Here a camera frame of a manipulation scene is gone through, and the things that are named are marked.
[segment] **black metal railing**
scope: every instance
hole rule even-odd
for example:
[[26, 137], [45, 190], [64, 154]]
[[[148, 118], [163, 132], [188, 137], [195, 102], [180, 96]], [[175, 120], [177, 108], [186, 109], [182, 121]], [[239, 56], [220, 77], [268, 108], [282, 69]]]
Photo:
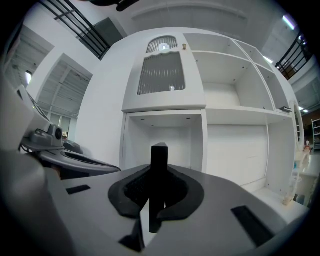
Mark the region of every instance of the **black metal railing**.
[[300, 32], [289, 50], [275, 67], [289, 80], [307, 64], [312, 55], [307, 40]]
[[66, 25], [95, 56], [101, 60], [110, 45], [69, 0], [46, 0], [40, 3]]

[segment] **black vent slot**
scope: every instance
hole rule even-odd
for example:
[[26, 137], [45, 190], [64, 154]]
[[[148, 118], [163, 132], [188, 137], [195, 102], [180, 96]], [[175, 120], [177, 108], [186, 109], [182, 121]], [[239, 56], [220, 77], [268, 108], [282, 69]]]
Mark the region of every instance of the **black vent slot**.
[[231, 209], [248, 236], [257, 247], [274, 237], [269, 229], [246, 206]]
[[88, 185], [81, 185], [81, 186], [67, 188], [66, 191], [68, 192], [69, 195], [72, 195], [72, 194], [76, 194], [89, 189], [91, 189], [91, 187], [89, 187]]

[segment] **railing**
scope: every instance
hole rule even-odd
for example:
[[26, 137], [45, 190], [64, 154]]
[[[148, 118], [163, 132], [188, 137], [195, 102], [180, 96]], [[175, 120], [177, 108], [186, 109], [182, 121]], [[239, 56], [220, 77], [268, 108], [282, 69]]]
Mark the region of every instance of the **railing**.
[[275, 67], [289, 80], [311, 59], [312, 53], [308, 47], [308, 42], [300, 32], [289, 50]]
[[110, 45], [69, 0], [46, 0], [40, 3], [61, 21], [95, 56], [101, 60]]

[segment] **metal rack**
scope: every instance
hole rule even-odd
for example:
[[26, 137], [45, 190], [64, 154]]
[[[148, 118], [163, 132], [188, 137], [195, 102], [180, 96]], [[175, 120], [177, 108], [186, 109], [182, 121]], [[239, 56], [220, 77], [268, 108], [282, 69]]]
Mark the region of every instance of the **metal rack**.
[[320, 150], [320, 119], [312, 120], [312, 135], [313, 135], [313, 143], [314, 150]]

